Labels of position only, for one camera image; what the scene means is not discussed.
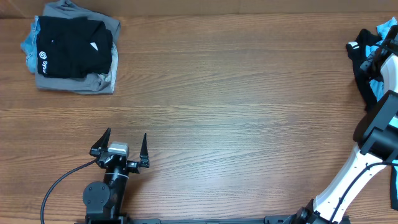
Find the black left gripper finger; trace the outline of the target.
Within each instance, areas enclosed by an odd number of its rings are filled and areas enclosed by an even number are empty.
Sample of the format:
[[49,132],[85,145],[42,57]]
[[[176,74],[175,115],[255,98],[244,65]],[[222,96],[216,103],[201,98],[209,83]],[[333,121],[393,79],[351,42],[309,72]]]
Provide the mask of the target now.
[[142,140],[142,146],[141,146],[141,151],[140,151],[140,158],[141,159],[148,159],[148,150],[147,150],[147,134],[144,134],[143,140]]
[[111,135],[111,128],[107,128],[104,134],[93,144],[91,150],[106,149]]

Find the light blue printed t-shirt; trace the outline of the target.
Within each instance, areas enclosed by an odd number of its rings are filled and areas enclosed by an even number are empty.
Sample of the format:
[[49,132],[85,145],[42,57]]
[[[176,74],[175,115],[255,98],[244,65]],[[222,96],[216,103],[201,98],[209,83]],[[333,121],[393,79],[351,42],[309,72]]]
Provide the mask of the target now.
[[[392,17],[391,20],[385,22],[384,24],[378,25],[376,27],[377,33],[379,37],[382,39],[381,41],[377,42],[377,44],[381,45],[382,41],[386,38],[390,28],[394,25],[397,25],[397,20],[395,17]],[[375,45],[367,45],[365,48],[365,54],[368,57],[373,51],[376,51],[378,49],[377,46]],[[376,97],[376,100],[379,101],[382,96],[384,95],[384,82],[383,81],[377,81],[377,80],[371,80],[369,82],[370,87]]]

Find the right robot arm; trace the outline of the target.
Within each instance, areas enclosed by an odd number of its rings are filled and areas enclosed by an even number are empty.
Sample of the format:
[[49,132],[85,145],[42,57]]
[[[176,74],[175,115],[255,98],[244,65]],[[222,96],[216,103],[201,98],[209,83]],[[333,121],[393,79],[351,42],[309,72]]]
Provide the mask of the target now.
[[266,216],[264,223],[349,223],[345,214],[363,187],[392,167],[391,205],[397,208],[397,24],[362,29],[346,44],[366,115],[358,123],[351,154],[329,186],[296,214]]

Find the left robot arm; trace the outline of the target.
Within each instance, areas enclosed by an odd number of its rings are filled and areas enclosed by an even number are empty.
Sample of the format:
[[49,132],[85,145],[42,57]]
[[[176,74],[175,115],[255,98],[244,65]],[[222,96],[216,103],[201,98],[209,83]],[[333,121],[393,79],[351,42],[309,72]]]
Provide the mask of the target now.
[[139,161],[129,160],[129,144],[110,143],[110,135],[111,129],[108,128],[90,149],[90,155],[105,173],[102,181],[90,183],[83,191],[86,223],[131,223],[131,218],[121,212],[129,175],[150,167],[146,135],[142,140]]

